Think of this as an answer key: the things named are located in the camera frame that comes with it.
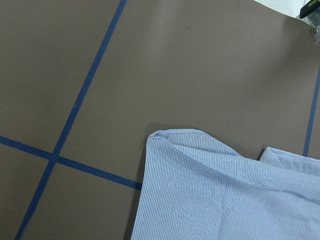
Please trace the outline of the light blue striped shirt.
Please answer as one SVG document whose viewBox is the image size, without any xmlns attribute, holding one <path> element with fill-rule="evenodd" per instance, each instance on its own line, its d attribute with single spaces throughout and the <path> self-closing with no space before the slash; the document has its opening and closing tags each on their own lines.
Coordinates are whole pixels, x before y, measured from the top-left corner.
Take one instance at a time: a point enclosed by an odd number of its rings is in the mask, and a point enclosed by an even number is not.
<svg viewBox="0 0 320 240">
<path fill-rule="evenodd" d="M 133 240 L 317 240 L 320 162 L 267 147 L 241 156 L 196 129 L 146 142 Z"/>
</svg>

